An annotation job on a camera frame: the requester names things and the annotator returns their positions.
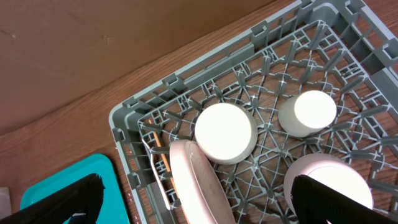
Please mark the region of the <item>white paper cup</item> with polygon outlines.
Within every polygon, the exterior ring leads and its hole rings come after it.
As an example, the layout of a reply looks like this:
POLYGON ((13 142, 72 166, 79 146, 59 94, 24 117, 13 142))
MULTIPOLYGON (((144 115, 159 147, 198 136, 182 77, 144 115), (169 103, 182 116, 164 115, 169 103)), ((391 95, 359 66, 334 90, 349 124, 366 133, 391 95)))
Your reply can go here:
POLYGON ((310 90, 289 98, 278 111, 282 129, 298 138, 317 133, 332 123, 336 104, 332 97, 318 90, 310 90))

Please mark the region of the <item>white bowl with food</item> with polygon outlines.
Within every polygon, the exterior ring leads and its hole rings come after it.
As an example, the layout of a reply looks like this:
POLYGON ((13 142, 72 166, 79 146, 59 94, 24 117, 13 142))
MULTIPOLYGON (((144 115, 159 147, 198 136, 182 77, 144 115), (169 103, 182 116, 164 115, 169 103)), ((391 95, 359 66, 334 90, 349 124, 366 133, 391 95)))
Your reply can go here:
POLYGON ((217 164, 236 164, 252 153, 258 138, 254 117, 242 106, 217 103, 207 107, 195 123, 195 140, 217 164))

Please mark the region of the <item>wooden skewer stick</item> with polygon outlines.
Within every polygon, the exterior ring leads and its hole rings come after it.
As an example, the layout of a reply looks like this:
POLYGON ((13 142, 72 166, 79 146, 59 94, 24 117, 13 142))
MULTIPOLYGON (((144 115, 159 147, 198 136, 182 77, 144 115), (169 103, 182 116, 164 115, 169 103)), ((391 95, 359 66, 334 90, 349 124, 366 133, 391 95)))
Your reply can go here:
POLYGON ((149 131, 150 146, 155 148, 155 168, 160 177, 161 184, 167 194, 176 194, 174 180, 171 177, 169 164, 169 148, 164 146, 157 130, 149 131))

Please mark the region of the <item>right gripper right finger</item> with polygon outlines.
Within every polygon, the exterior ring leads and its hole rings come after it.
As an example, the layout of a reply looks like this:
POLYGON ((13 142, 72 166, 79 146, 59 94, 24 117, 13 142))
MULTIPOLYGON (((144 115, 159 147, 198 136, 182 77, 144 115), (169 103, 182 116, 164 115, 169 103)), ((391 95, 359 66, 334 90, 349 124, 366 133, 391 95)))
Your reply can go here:
POLYGON ((290 194, 300 224, 397 224, 307 175, 295 177, 290 194))

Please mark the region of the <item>pink round plate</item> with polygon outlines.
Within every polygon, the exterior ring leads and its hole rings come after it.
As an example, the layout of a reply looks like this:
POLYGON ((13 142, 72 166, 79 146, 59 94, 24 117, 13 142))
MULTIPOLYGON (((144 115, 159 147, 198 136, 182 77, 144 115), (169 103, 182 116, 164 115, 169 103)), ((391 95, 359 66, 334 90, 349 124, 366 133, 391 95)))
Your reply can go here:
POLYGON ((205 154, 194 142, 172 142, 170 166, 175 188, 189 223, 235 222, 218 177, 205 154))

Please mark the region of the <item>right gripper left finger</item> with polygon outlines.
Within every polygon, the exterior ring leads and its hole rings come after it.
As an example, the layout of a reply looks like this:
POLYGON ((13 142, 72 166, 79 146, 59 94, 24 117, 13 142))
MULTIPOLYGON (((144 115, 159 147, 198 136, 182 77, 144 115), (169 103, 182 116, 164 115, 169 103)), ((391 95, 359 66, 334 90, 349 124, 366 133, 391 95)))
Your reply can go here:
POLYGON ((98 174, 86 177, 1 219, 2 224, 96 223, 104 198, 98 174))

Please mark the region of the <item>grey plastic dishwasher rack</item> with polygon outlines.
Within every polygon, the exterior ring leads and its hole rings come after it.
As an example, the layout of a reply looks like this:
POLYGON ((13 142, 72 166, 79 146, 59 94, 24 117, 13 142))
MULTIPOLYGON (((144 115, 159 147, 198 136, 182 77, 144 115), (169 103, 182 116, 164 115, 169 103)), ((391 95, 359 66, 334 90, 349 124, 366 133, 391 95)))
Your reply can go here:
POLYGON ((215 103, 247 109, 257 123, 252 154, 214 164, 237 223, 296 223, 283 193, 299 157, 322 152, 358 171, 375 211, 397 219, 397 38, 363 1, 295 1, 115 106, 114 141, 138 223, 184 223, 177 194, 167 210, 150 166, 149 131, 164 146, 194 140, 195 122, 215 103), (309 90, 331 96, 330 125, 305 138, 277 120, 283 102, 309 90))

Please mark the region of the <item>white plastic fork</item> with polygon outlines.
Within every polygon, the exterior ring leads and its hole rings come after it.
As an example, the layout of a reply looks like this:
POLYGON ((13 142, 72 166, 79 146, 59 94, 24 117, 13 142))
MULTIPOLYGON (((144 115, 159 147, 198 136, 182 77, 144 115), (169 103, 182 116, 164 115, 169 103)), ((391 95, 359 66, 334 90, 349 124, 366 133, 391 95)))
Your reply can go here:
POLYGON ((151 169, 152 169, 152 171, 154 173, 154 176, 155 176, 155 180, 157 182, 157 185, 159 186, 161 196, 162 196, 163 201, 165 203, 165 207, 166 207, 167 210, 171 210, 172 208, 170 206, 169 198, 168 198, 168 196, 167 196, 167 194, 165 192, 165 189, 164 189, 164 187, 162 185, 162 182, 161 182, 161 180, 159 178, 159 174, 157 172, 157 169, 155 168, 154 157, 153 157, 153 155, 151 153, 149 153, 149 160, 150 160, 151 169))

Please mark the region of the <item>teal plastic serving tray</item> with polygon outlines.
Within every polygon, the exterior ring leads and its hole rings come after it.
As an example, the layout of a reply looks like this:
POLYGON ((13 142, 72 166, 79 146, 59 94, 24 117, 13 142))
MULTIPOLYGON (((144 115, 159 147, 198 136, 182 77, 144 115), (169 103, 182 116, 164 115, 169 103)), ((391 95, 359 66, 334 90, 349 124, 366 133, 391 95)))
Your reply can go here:
POLYGON ((129 215, 121 195, 113 164, 103 154, 93 154, 29 187, 22 196, 20 209, 22 210, 93 173, 102 178, 104 185, 103 204, 97 222, 102 224, 129 224, 129 215))

